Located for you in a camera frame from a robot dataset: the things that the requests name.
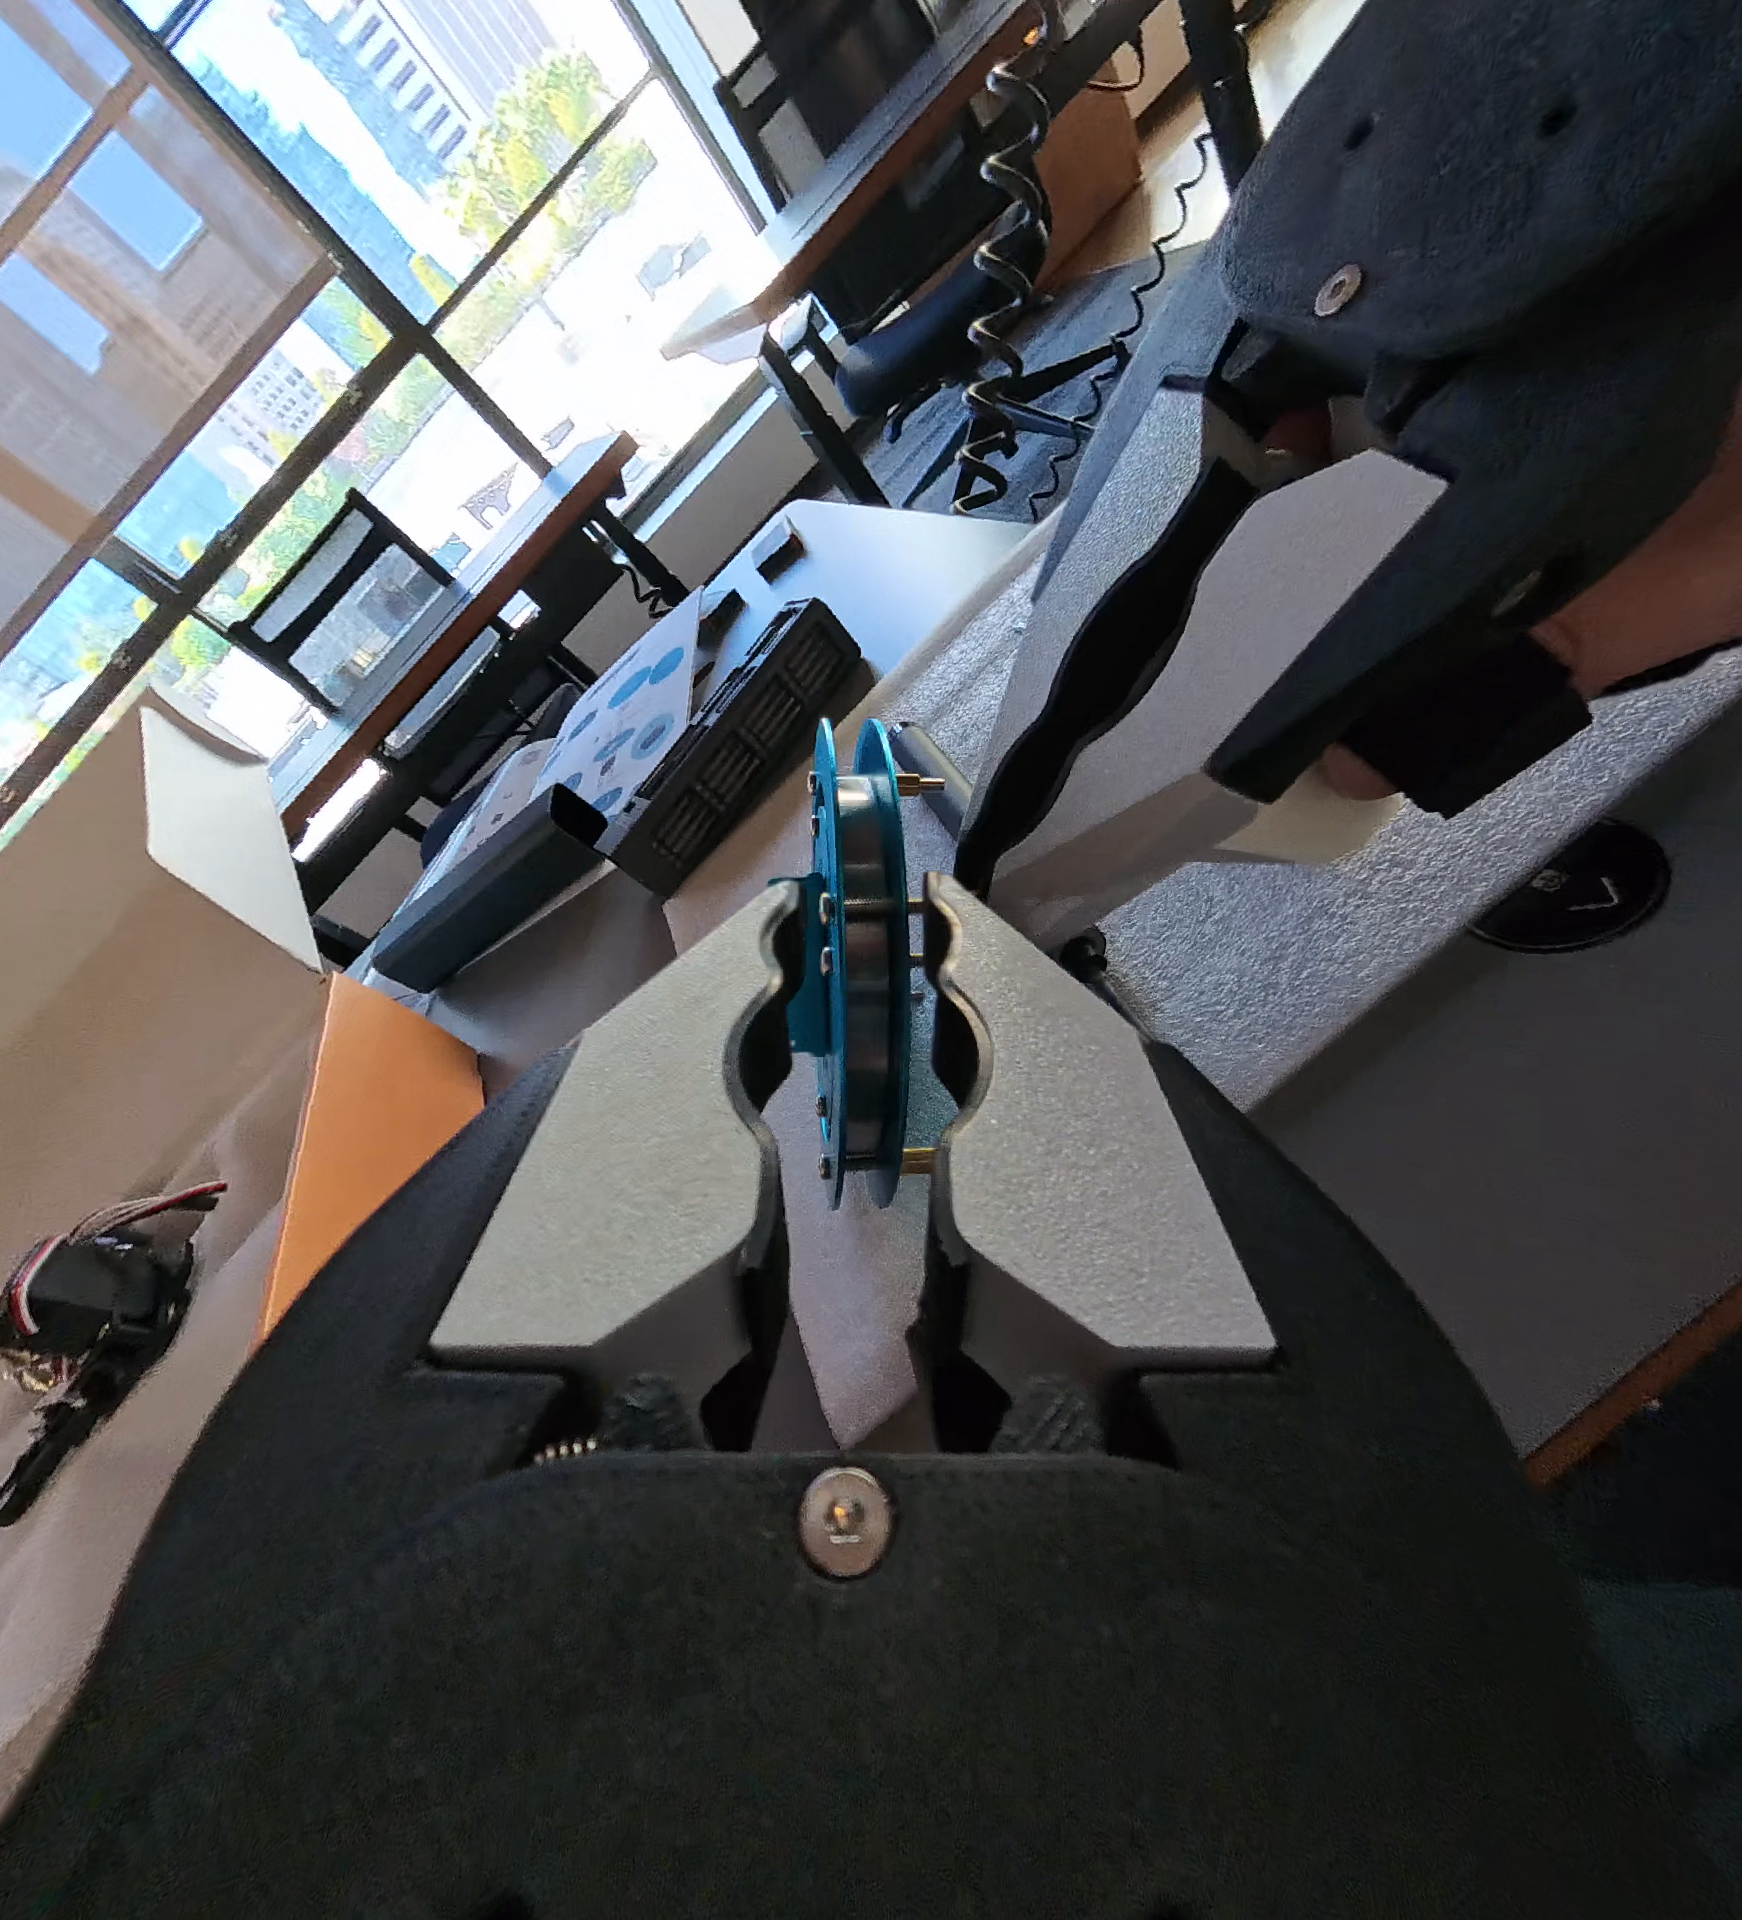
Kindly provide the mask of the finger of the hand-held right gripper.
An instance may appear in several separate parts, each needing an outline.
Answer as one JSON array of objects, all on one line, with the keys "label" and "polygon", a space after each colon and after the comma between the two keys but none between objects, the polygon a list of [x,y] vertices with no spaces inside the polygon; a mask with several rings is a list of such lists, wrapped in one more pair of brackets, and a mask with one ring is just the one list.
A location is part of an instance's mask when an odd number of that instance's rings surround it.
[{"label": "finger of the hand-held right gripper", "polygon": [[1210,393],[1237,321],[1217,256],[1186,256],[1076,465],[1034,585],[1035,628],[1087,628],[1103,607],[1152,623],[1187,604],[1256,500],[1256,445]]},{"label": "finger of the hand-held right gripper", "polygon": [[1116,910],[1191,862],[1330,865],[1385,829],[1400,798],[1354,802],[1302,773],[1280,802],[1247,802],[1204,764],[1443,496],[1385,450],[1260,496],[1169,630],[1159,677],[997,858],[990,903]]}]

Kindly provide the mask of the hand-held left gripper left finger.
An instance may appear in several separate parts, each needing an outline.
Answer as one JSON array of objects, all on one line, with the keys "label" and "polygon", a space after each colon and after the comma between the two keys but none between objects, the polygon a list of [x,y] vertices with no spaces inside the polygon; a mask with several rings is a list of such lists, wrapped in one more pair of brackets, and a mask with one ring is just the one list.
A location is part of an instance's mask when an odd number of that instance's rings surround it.
[{"label": "hand-held left gripper left finger", "polygon": [[563,1371],[605,1401],[669,1378],[710,1442],[754,1446],[790,1319],[782,1165],[805,887],[779,877],[572,1051],[429,1349]]}]

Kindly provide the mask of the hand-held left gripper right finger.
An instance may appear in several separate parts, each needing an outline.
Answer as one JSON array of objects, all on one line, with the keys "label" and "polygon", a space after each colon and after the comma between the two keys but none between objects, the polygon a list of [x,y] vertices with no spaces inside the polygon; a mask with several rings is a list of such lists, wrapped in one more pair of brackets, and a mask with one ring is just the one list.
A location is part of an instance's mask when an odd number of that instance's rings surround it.
[{"label": "hand-held left gripper right finger", "polygon": [[1149,1378],[1259,1371],[1260,1298],[1145,1034],[970,887],[923,880],[932,1068],[913,1319],[932,1456],[1172,1456]]}]

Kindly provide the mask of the blue round metal turntable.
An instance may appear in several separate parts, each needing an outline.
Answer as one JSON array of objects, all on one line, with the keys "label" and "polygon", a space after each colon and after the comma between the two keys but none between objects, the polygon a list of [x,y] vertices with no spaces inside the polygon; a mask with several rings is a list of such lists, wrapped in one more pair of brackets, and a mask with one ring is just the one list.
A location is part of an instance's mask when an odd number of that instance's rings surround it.
[{"label": "blue round metal turntable", "polygon": [[832,1212],[857,1180],[888,1207],[905,1168],[915,903],[904,805],[940,790],[944,779],[901,766],[883,722],[869,718],[849,757],[832,722],[817,726],[805,978],[790,1043],[814,1061],[822,1187]]}]

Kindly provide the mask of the person's right hand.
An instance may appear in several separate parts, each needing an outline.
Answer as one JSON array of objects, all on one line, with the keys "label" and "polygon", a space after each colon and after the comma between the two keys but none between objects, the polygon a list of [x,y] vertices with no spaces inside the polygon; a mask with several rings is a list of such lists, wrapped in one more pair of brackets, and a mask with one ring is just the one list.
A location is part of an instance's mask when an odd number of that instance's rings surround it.
[{"label": "person's right hand", "polygon": [[1716,463],[1597,585],[1536,628],[1585,696],[1742,637],[1742,388]]}]

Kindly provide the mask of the dark blue office chair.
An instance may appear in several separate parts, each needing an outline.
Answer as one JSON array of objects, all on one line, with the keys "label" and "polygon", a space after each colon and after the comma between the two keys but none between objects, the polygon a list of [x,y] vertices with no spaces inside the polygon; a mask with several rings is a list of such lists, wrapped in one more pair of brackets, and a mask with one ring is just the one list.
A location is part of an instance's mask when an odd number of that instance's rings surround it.
[{"label": "dark blue office chair", "polygon": [[838,355],[831,380],[841,402],[860,421],[882,421],[915,410],[944,385],[970,385],[982,367],[970,328],[1000,301],[1006,290],[962,261],[904,315]]}]

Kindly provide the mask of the orange cardboard box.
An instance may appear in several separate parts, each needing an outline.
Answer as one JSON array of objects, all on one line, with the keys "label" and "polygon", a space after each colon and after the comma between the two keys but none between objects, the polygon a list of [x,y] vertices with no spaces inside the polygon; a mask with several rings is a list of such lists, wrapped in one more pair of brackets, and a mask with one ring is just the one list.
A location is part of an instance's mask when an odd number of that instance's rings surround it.
[{"label": "orange cardboard box", "polygon": [[[476,1051],[327,972],[255,748],[144,695],[0,852],[0,1284],[86,1214],[223,1181],[170,1353],[0,1526],[0,1817],[206,1416],[476,1112]],[[31,1397],[0,1364],[0,1481]]]}]

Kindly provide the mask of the brown cardboard box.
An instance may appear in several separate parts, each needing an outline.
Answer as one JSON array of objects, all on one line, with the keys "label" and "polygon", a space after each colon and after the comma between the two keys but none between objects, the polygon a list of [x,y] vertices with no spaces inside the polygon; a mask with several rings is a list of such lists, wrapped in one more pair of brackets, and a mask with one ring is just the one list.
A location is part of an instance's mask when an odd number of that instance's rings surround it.
[{"label": "brown cardboard box", "polygon": [[1051,243],[1034,285],[1054,296],[1109,256],[1118,218],[1140,190],[1140,142],[1125,99],[1082,88],[1054,114],[1035,167],[1051,203]]}]

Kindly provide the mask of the black screwdriver bit case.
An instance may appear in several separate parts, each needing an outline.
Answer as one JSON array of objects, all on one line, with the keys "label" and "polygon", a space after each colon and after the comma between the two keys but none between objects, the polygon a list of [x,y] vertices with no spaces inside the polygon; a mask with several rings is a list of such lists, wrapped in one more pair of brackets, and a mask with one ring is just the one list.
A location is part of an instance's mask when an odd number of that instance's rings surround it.
[{"label": "black screwdriver bit case", "polygon": [[660,900],[678,894],[796,764],[810,764],[817,722],[844,718],[871,684],[838,612],[793,600],[630,792],[600,837],[603,858]]}]

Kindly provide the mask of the printed instruction sheet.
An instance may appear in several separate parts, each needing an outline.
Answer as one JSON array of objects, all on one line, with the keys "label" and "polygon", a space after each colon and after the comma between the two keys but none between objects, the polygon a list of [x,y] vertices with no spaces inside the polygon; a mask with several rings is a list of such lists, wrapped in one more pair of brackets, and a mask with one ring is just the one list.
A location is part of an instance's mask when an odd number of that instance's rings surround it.
[{"label": "printed instruction sheet", "polygon": [[588,805],[603,821],[622,813],[635,790],[691,722],[700,600],[704,594],[691,594],[657,622],[579,695],[550,739],[523,746],[501,762],[452,837],[429,862],[422,894],[492,844],[501,828],[536,821],[533,808],[550,802],[555,790]]}]

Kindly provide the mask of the black mesh chair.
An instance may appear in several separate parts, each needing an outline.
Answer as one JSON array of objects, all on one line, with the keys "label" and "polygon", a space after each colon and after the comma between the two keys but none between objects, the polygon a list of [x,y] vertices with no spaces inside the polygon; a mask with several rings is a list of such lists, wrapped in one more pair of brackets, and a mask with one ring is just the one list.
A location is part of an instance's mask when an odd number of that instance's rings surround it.
[{"label": "black mesh chair", "polygon": [[432,630],[466,600],[446,564],[353,488],[301,558],[228,634],[313,710],[337,715],[410,634]]}]

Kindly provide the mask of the black framed window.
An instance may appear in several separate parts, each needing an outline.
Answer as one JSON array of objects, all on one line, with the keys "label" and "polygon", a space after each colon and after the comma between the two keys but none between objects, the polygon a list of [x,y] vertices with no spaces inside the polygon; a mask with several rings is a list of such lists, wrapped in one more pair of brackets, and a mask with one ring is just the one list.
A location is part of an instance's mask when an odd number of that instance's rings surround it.
[{"label": "black framed window", "polygon": [[0,4],[0,849],[154,684],[345,701],[384,642],[236,639],[349,496],[463,577],[588,437],[650,488],[730,242],[623,4]]}]

